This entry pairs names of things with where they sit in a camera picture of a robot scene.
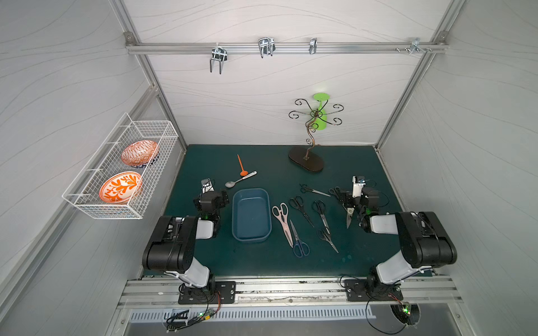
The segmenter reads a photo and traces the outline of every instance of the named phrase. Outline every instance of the plate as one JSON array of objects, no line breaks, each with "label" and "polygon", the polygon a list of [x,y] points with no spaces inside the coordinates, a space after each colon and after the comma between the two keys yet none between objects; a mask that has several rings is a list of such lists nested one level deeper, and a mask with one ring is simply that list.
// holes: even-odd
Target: plate
[{"label": "plate", "polygon": [[137,194],[142,190],[142,176],[136,171],[124,171],[109,178],[99,191],[99,197],[107,203],[127,202],[136,186],[140,183]]},{"label": "plate", "polygon": [[130,144],[122,152],[122,162],[128,166],[135,168],[146,168],[148,162],[153,156],[155,156],[151,163],[153,163],[159,155],[159,145],[155,141],[142,140],[137,141],[134,144]]}]

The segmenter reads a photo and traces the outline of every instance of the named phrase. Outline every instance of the wire basket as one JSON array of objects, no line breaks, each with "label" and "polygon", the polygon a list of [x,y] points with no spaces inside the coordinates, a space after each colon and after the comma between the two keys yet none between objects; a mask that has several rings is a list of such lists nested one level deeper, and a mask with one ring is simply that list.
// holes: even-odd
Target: wire basket
[{"label": "wire basket", "polygon": [[[125,129],[119,133],[117,140],[112,135],[104,142],[86,164],[77,178],[71,183],[63,198],[95,219],[142,219],[151,200],[162,171],[178,140],[178,134],[172,123],[164,121],[133,121],[116,128]],[[141,140],[157,142],[159,151],[153,153],[145,168],[135,168],[121,161],[123,150],[130,144]],[[101,160],[95,157],[104,155]],[[110,204],[101,200],[99,192],[102,185],[112,176],[123,171],[136,171],[142,176],[135,187],[133,196],[123,204]]]}]

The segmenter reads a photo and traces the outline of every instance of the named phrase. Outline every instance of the pink-handled scissors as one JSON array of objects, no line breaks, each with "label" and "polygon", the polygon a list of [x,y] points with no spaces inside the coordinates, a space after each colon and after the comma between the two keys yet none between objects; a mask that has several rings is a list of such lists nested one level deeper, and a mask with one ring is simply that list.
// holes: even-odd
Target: pink-handled scissors
[{"label": "pink-handled scissors", "polygon": [[284,234],[286,235],[286,239],[288,240],[289,246],[293,247],[293,240],[292,235],[289,232],[289,226],[288,226],[288,206],[286,203],[280,203],[280,208],[277,206],[274,206],[271,210],[273,213],[273,216],[275,216],[280,224],[282,224],[282,229],[284,230]]}]

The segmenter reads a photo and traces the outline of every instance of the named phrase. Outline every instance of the white wall panel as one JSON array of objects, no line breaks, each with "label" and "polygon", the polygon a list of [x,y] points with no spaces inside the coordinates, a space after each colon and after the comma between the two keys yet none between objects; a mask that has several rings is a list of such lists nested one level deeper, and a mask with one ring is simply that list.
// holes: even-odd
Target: white wall panel
[{"label": "white wall panel", "polygon": [[305,145],[308,116],[290,119],[297,98],[330,94],[340,126],[315,133],[320,145],[375,143],[413,72],[416,55],[230,55],[222,75],[209,57],[150,57],[189,144]]},{"label": "white wall panel", "polygon": [[107,0],[0,3],[0,283],[147,86]]},{"label": "white wall panel", "polygon": [[125,0],[142,42],[429,40],[449,0]]},{"label": "white wall panel", "polygon": [[471,0],[381,153],[405,205],[435,211],[482,335],[535,335],[538,3]]}]

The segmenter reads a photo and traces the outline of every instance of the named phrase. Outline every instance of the wall hook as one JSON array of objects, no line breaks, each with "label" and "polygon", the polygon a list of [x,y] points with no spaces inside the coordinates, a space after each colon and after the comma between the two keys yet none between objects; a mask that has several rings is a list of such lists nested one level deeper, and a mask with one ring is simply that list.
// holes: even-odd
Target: wall hook
[{"label": "wall hook", "polygon": [[264,58],[264,54],[273,56],[273,52],[276,49],[274,46],[274,39],[270,37],[264,37],[258,40],[258,47],[260,48],[260,56]]},{"label": "wall hook", "polygon": [[419,46],[419,44],[420,44],[420,39],[419,38],[414,39],[413,42],[411,42],[411,45],[409,46],[409,48],[406,48],[407,53],[409,53],[409,55],[411,55],[414,52],[421,52],[421,53],[426,54],[428,51],[422,49]]},{"label": "wall hook", "polygon": [[316,53],[316,47],[317,47],[317,39],[313,37],[310,39],[310,49],[308,50],[310,55],[314,55]]},{"label": "wall hook", "polygon": [[215,61],[218,61],[218,73],[222,74],[222,67],[224,66],[224,61],[228,59],[228,53],[226,50],[220,47],[215,47],[211,50],[211,59],[209,60],[209,72],[213,72],[213,64]]}]

